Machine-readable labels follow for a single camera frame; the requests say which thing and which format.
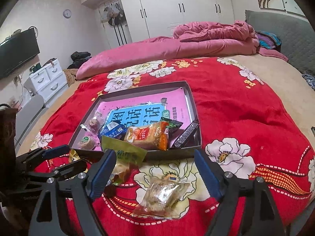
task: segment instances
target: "blue snack wrapper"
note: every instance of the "blue snack wrapper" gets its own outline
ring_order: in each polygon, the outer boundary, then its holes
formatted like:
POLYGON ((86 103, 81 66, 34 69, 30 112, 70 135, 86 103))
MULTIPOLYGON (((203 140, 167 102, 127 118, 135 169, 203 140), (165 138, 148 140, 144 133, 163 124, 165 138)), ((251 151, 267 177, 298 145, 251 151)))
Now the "blue snack wrapper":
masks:
POLYGON ((125 136, 126 133, 127 133, 127 128, 124 125, 118 124, 117 122, 112 121, 109 124, 103 125, 100 128, 98 138, 100 139, 100 141, 102 139, 102 136, 121 139, 122 137, 125 136))

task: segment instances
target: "blue gripper pad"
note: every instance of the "blue gripper pad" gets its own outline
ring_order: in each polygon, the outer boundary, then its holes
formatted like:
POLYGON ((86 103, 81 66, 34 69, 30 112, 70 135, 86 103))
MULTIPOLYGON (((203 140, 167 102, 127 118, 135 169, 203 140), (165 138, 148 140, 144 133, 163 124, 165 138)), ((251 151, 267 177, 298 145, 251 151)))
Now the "blue gripper pad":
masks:
POLYGON ((69 151, 70 151, 70 147, 68 145, 62 145, 62 146, 58 146, 52 149, 47 149, 43 153, 42 157, 46 160, 53 159, 64 154, 68 154, 69 151))
POLYGON ((102 195, 115 165, 116 153, 114 150, 108 149, 100 161, 91 166, 88 171, 89 177, 86 185, 86 192, 91 200, 95 200, 102 195))
POLYGON ((196 167, 201 175, 202 180, 204 181, 204 184, 206 185, 210 196, 215 198, 217 201, 220 201, 223 195, 220 191, 220 183, 209 166, 211 160, 204 150, 197 149, 195 149, 194 158, 196 167))

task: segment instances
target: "orange snack package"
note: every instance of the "orange snack package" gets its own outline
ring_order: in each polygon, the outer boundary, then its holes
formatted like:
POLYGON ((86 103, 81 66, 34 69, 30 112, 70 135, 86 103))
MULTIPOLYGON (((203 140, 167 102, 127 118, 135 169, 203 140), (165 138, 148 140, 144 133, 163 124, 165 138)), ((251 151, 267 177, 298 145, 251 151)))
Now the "orange snack package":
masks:
POLYGON ((168 122, 159 121, 146 126, 129 127, 124 141, 146 150, 166 151, 169 140, 165 134, 165 129, 168 124, 168 122))

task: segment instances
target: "drawer handle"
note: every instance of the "drawer handle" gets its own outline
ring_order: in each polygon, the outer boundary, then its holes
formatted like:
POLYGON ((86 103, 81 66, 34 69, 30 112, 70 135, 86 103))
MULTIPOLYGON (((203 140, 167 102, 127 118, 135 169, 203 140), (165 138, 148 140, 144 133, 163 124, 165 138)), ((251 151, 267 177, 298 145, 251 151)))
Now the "drawer handle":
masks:
POLYGON ((56 84, 54 87, 51 87, 51 90, 56 90, 58 88, 58 84, 56 84))

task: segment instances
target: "metal screw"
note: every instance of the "metal screw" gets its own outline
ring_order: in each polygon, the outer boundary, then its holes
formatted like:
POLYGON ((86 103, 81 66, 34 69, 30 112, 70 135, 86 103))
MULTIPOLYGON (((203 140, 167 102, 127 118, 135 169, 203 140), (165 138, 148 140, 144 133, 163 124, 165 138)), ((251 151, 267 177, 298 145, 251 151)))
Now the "metal screw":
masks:
POLYGON ((83 179, 85 177, 86 177, 86 174, 84 172, 78 174, 78 178, 80 179, 83 179))
POLYGON ((55 181, 55 179, 54 179, 53 177, 50 177, 50 178, 47 179, 47 183, 48 183, 48 184, 51 184, 51 183, 53 183, 54 181, 55 181))
POLYGON ((261 176, 255 178, 259 183, 263 183, 264 179, 261 176))
POLYGON ((231 178, 233 176, 233 173, 230 172, 230 171, 227 171, 224 173, 224 176, 227 177, 227 178, 231 178))

